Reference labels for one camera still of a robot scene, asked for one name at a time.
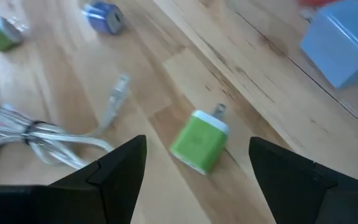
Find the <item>red wall charger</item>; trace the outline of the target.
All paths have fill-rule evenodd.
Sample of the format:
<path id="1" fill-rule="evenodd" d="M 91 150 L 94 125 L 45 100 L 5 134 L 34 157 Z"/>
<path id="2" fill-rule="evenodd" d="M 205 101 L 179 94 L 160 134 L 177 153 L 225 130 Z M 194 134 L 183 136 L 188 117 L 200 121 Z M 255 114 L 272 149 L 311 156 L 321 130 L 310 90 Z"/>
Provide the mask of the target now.
<path id="1" fill-rule="evenodd" d="M 298 4 L 309 7 L 321 7 L 340 0 L 297 0 Z"/>

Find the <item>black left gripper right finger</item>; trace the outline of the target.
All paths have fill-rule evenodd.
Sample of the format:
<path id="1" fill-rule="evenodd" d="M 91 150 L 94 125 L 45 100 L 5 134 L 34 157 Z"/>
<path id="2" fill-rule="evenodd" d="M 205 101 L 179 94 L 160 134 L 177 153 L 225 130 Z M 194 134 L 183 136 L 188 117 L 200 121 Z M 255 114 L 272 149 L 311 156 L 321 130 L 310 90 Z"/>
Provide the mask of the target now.
<path id="1" fill-rule="evenodd" d="M 357 179 L 260 137 L 249 157 L 277 224 L 358 224 Z"/>

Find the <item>purple wall charger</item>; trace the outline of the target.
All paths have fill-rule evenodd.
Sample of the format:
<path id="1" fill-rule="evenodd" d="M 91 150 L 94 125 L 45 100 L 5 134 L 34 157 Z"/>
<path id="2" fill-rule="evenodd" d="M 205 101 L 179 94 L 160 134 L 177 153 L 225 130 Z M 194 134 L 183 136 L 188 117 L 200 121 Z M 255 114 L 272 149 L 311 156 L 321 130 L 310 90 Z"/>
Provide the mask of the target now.
<path id="1" fill-rule="evenodd" d="M 124 28 L 122 11 L 113 3 L 95 0 L 83 6 L 83 14 L 96 32 L 117 35 Z"/>

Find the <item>light blue wall charger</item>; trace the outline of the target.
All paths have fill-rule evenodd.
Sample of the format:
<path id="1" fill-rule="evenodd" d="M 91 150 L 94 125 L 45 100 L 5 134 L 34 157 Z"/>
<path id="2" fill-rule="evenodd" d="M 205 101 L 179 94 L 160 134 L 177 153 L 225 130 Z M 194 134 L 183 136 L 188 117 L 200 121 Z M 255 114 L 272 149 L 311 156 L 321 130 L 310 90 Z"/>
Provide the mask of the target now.
<path id="1" fill-rule="evenodd" d="M 345 88 L 358 82 L 358 0 L 320 8 L 300 47 L 330 84 Z"/>

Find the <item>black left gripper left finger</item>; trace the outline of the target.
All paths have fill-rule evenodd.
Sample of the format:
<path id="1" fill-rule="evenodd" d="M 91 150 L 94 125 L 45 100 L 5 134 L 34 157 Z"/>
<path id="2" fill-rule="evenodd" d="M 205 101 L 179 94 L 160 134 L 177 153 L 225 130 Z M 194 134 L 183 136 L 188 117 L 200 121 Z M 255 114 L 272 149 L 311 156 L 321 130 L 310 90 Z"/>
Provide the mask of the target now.
<path id="1" fill-rule="evenodd" d="M 138 135 L 50 185 L 0 185 L 0 224 L 130 224 L 146 158 Z"/>

